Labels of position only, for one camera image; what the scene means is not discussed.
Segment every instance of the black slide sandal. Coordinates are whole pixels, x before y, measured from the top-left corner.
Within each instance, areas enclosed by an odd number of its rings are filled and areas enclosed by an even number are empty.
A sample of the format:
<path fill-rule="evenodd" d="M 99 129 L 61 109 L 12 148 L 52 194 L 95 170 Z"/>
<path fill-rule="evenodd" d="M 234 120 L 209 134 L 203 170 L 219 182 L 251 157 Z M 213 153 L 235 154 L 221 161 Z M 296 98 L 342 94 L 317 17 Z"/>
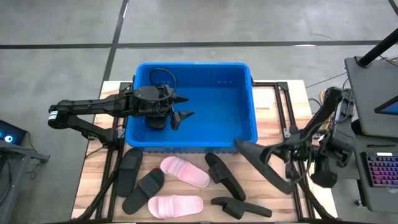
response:
<path fill-rule="evenodd" d="M 136 213 L 149 201 L 164 184 L 164 174 L 159 168 L 151 170 L 145 177 L 137 182 L 137 187 L 124 200 L 123 211 L 128 214 Z"/>
<path fill-rule="evenodd" d="M 216 184 L 221 182 L 235 199 L 242 202 L 246 200 L 246 194 L 225 163 L 213 153 L 206 154 L 205 159 L 210 167 L 209 174 L 213 181 Z"/>
<path fill-rule="evenodd" d="M 251 212 L 268 218 L 272 216 L 272 211 L 268 208 L 253 205 L 247 202 L 241 202 L 235 198 L 218 197 L 211 199 L 210 203 L 212 205 L 221 205 L 223 207 L 223 212 L 238 220 L 242 218 L 244 212 Z"/>
<path fill-rule="evenodd" d="M 141 162 L 142 151 L 140 149 L 132 148 L 125 153 L 119 166 L 117 196 L 127 197 L 132 192 Z"/>

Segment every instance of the blue bin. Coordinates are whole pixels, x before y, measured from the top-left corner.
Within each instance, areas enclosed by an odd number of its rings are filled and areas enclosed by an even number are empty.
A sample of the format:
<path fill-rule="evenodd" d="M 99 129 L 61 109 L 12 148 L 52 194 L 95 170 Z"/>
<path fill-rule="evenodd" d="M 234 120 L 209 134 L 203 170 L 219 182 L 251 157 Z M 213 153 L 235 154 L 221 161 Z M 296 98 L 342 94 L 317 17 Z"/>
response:
<path fill-rule="evenodd" d="M 251 74 L 244 63 L 143 63 L 137 68 L 134 89 L 151 85 L 155 68 L 172 72 L 176 94 L 189 101 L 174 104 L 175 111 L 194 111 L 177 131 L 152 129 L 144 117 L 128 117 L 126 141 L 132 147 L 154 153 L 236 153 L 234 138 L 257 141 Z M 167 73 L 155 72 L 155 84 L 169 84 Z"/>

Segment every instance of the pink slipper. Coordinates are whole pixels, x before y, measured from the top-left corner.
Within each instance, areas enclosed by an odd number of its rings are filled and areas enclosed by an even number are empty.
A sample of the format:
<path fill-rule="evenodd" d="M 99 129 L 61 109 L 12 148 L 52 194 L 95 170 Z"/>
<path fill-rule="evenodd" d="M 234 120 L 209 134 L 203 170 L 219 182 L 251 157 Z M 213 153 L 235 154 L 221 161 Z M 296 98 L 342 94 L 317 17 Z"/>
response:
<path fill-rule="evenodd" d="M 170 156 L 162 161 L 160 169 L 167 175 L 176 177 L 188 184 L 204 188 L 210 182 L 209 175 L 181 158 Z"/>
<path fill-rule="evenodd" d="M 156 218 L 176 218 L 203 210 L 203 200 L 196 195 L 155 196 L 149 199 L 148 208 Z"/>

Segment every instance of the slipper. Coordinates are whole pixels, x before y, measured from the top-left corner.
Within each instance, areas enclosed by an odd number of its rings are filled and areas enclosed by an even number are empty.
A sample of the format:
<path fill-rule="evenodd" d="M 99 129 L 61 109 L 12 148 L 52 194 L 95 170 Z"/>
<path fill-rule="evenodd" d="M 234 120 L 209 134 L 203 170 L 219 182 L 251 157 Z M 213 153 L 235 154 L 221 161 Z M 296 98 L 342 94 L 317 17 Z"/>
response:
<path fill-rule="evenodd" d="M 151 214 L 156 218 L 177 218 L 203 210 L 203 200 L 196 195 L 155 196 L 148 202 Z"/>
<path fill-rule="evenodd" d="M 214 183 L 218 184 L 221 182 L 235 199 L 242 202 L 246 200 L 246 194 L 225 163 L 211 152 L 206 154 L 205 159 L 210 167 L 209 174 Z"/>
<path fill-rule="evenodd" d="M 204 188 L 210 182 L 209 175 L 181 158 L 170 156 L 162 161 L 160 169 L 167 175 L 176 177 L 188 184 Z"/>
<path fill-rule="evenodd" d="M 241 202 L 235 198 L 218 197 L 211 199 L 210 203 L 212 205 L 221 205 L 223 207 L 223 212 L 238 220 L 243 217 L 244 212 L 251 212 L 268 218 L 272 217 L 272 211 L 268 208 L 253 205 L 247 202 Z"/>
<path fill-rule="evenodd" d="M 137 187 L 124 200 L 122 204 L 123 211 L 128 215 L 136 213 L 151 197 L 161 190 L 163 184 L 163 172 L 159 168 L 151 170 L 137 182 Z"/>
<path fill-rule="evenodd" d="M 140 149 L 132 148 L 125 153 L 119 166 L 117 196 L 127 197 L 132 192 L 141 162 L 142 151 Z"/>

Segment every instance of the rgb keyboard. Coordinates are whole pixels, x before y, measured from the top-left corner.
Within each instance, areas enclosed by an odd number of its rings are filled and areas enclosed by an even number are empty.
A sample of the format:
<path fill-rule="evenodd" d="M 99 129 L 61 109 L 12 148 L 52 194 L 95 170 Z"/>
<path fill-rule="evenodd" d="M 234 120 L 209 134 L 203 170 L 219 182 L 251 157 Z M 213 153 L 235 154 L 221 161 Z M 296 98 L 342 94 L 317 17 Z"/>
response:
<path fill-rule="evenodd" d="M 372 187 L 398 187 L 398 154 L 363 152 L 362 158 Z"/>

